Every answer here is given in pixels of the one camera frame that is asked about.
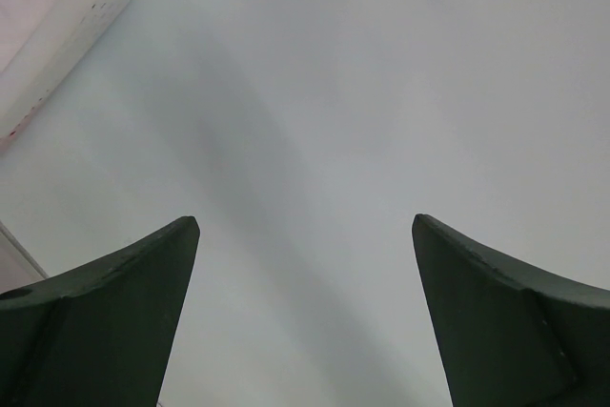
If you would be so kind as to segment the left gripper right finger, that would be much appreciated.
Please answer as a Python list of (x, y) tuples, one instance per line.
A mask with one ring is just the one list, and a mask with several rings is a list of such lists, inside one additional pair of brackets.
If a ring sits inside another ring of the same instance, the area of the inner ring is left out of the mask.
[(412, 237), (453, 405), (608, 405), (608, 291), (428, 214), (415, 217)]

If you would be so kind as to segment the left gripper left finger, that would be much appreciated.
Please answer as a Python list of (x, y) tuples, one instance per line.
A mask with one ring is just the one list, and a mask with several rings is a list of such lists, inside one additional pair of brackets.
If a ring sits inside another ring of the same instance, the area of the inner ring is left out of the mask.
[(200, 237), (192, 216), (1, 295), (4, 406), (154, 406)]

